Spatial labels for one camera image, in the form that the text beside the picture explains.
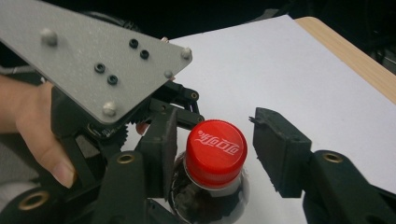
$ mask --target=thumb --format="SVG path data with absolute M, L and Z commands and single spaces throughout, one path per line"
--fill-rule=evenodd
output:
M 71 188 L 76 178 L 76 171 L 53 134 L 26 129 L 20 130 L 20 133 L 36 161 L 48 170 L 59 183 Z
M 43 84 L 25 98 L 16 125 L 37 162 L 71 188 L 76 170 L 50 129 L 50 89 L 50 84 Z

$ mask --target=white table surface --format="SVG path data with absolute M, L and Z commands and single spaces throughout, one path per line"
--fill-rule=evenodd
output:
M 233 123 L 248 141 L 250 198 L 238 223 L 306 223 L 302 199 L 282 199 L 256 159 L 248 121 L 256 107 L 282 114 L 312 140 L 312 151 L 344 154 L 371 184 L 396 192 L 395 105 L 288 16 L 171 43 L 193 55 L 176 82 L 200 93 L 206 119 Z M 130 134 L 124 149 L 139 137 Z M 178 151 L 187 135 L 178 132 Z

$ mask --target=bottle cap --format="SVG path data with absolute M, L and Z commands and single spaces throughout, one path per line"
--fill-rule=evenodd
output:
M 247 154 L 247 141 L 235 126 L 206 120 L 190 132 L 185 167 L 196 184 L 220 189 L 238 177 Z

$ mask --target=black screw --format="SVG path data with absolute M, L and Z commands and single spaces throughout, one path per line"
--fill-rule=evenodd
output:
M 102 63 L 96 63 L 94 68 L 95 68 L 95 72 L 97 73 L 104 73 L 106 70 L 105 65 Z
M 112 86 L 116 85 L 118 81 L 119 81 L 119 79 L 116 76 L 114 76 L 114 75 L 110 75 L 107 78 L 107 83 L 112 85 Z
M 131 39 L 129 41 L 129 47 L 131 47 L 133 49 L 136 49 L 138 45 L 139 45 L 139 42 L 136 39 Z
M 143 49 L 142 51 L 140 51 L 140 58 L 142 59 L 147 59 L 149 57 L 149 52 L 146 51 L 145 49 Z

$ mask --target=gray metal plate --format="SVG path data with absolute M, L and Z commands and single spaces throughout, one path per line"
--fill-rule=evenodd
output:
M 57 34 L 56 46 L 42 41 L 46 28 Z M 136 49 L 129 47 L 132 38 Z M 0 40 L 104 124 L 157 90 L 167 80 L 164 73 L 175 75 L 192 60 L 181 56 L 182 47 L 32 0 L 0 1 Z M 106 66 L 103 74 L 94 71 L 96 63 Z M 118 77 L 117 85 L 107 83 L 109 75 Z M 103 112 L 107 102 L 116 106 L 113 117 Z

